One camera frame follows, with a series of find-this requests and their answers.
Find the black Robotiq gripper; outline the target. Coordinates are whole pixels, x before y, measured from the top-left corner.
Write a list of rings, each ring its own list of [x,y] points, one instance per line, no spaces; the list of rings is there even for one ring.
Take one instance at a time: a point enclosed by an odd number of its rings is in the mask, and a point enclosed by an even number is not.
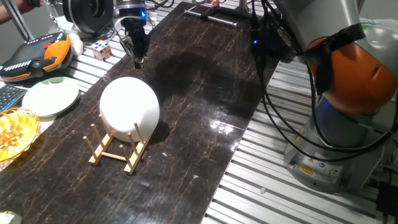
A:
[[[121,21],[124,27],[124,50],[129,57],[134,58],[134,66],[136,69],[144,68],[144,60],[147,57],[149,49],[149,36],[144,30],[147,24],[147,12],[145,8],[125,8],[119,11],[121,17],[133,16],[133,18],[125,18]],[[137,37],[134,46],[133,37]]]

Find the person's left hand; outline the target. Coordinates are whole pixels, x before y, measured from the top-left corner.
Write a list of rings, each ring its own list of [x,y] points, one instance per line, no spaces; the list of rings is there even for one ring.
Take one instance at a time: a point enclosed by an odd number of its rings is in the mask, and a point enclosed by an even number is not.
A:
[[[18,8],[19,12],[25,14],[30,12],[31,10],[35,9],[29,0],[15,0],[16,7]]]

